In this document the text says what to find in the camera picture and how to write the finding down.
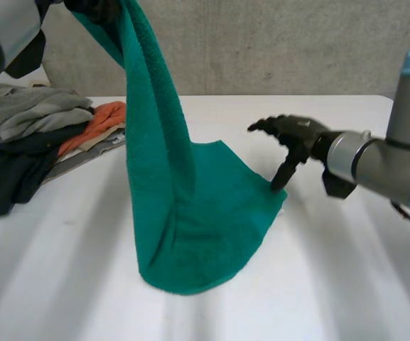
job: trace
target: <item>table surface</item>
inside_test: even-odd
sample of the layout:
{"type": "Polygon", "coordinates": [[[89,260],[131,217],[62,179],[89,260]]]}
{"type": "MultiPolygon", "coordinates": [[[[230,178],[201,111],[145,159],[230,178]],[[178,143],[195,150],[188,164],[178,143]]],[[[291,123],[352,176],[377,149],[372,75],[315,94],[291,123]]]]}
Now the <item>table surface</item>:
{"type": "MultiPolygon", "coordinates": [[[[192,140],[222,139],[266,179],[286,150],[248,134],[253,121],[300,114],[382,136],[392,106],[377,96],[181,101],[192,140]]],[[[249,264],[190,297],[138,275],[124,147],[48,183],[0,218],[0,341],[410,340],[410,224],[362,188],[326,197],[322,171],[300,167],[249,264]]]]}

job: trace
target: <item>gray wall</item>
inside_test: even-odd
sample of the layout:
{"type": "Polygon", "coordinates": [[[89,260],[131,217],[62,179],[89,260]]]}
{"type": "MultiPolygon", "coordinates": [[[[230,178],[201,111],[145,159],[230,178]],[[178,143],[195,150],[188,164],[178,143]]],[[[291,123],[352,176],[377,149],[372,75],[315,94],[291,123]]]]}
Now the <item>gray wall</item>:
{"type": "MultiPolygon", "coordinates": [[[[180,94],[392,96],[410,0],[141,0],[180,94]]],[[[53,85],[124,94],[124,73],[63,8],[45,21],[53,85]]]]}

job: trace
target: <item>robotic hand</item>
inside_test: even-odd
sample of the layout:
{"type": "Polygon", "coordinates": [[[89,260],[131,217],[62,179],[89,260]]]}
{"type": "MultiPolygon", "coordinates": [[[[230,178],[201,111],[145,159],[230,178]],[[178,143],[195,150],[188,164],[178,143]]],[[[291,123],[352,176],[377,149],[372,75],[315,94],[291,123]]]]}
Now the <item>robotic hand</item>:
{"type": "Polygon", "coordinates": [[[41,66],[41,25],[50,5],[60,2],[93,23],[109,23],[120,10],[118,0],[0,0],[0,74],[20,78],[41,66]]]}
{"type": "Polygon", "coordinates": [[[323,183],[329,196],[345,199],[362,185],[391,200],[405,218],[410,214],[410,52],[404,62],[389,120],[387,137],[379,139],[369,131],[331,131],[320,122],[285,116],[261,119],[249,131],[264,131],[289,149],[271,183],[281,190],[309,158],[323,163],[323,183]]]}
{"type": "Polygon", "coordinates": [[[248,130],[264,131],[288,148],[286,160],[271,182],[271,190],[274,193],[282,190],[295,173],[296,167],[300,163],[306,163],[309,158],[321,161],[325,166],[322,180],[329,196],[345,199],[356,188],[353,182],[333,175],[328,168],[328,151],[342,132],[331,131],[315,119],[294,115],[260,119],[248,130]]]}

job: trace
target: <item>orange cloth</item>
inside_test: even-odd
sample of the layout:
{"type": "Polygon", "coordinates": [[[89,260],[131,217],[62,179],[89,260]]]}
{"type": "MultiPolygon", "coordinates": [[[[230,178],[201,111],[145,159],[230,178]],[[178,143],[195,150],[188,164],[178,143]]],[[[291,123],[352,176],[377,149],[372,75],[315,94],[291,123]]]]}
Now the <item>orange cloth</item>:
{"type": "Polygon", "coordinates": [[[58,156],[74,150],[81,144],[98,137],[108,129],[126,121],[126,104],[112,102],[103,104],[95,109],[94,118],[89,122],[83,134],[65,141],[60,148],[58,156]]]}

